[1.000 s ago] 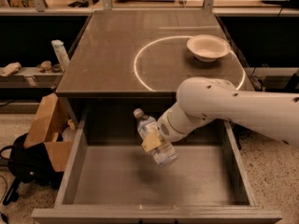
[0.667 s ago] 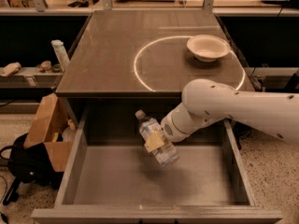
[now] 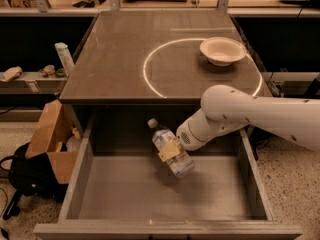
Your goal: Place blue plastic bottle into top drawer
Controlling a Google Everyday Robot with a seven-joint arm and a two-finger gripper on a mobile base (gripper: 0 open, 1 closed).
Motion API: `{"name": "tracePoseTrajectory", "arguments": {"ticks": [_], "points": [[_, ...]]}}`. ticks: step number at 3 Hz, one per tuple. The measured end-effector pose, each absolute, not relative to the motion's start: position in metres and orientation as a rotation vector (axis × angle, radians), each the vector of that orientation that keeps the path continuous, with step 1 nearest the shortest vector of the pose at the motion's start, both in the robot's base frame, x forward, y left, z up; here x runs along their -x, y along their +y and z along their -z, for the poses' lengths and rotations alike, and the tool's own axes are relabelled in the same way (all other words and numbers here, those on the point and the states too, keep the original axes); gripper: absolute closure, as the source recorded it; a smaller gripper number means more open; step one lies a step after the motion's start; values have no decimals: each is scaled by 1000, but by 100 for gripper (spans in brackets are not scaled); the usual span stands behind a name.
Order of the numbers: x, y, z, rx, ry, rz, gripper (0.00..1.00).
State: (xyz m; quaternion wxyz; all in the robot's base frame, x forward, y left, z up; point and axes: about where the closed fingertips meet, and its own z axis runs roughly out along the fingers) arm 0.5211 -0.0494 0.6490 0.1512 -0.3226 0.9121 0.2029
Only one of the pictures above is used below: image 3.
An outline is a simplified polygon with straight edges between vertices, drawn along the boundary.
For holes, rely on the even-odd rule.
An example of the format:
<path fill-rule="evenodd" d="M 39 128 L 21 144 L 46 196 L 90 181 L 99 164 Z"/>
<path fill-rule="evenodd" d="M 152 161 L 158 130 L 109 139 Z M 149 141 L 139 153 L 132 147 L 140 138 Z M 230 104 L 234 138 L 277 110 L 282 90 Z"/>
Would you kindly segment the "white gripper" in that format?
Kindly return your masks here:
<path fill-rule="evenodd" d="M 202 142 L 198 140 L 189 127 L 189 121 L 184 121 L 176 130 L 176 136 L 183 147 L 188 151 L 195 151 L 202 147 Z M 175 140 L 169 140 L 158 152 L 162 162 L 176 157 L 181 153 L 180 144 Z"/>

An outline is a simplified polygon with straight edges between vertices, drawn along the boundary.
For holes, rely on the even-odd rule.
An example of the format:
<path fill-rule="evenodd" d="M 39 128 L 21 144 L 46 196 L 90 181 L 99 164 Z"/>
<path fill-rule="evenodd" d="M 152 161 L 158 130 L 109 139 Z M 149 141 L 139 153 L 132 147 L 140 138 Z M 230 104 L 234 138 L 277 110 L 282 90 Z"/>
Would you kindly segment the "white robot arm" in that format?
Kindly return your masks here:
<path fill-rule="evenodd" d="M 320 150 L 319 99 L 258 97 L 226 85 L 203 93 L 200 109 L 178 127 L 176 136 L 185 150 L 195 151 L 247 125 Z"/>

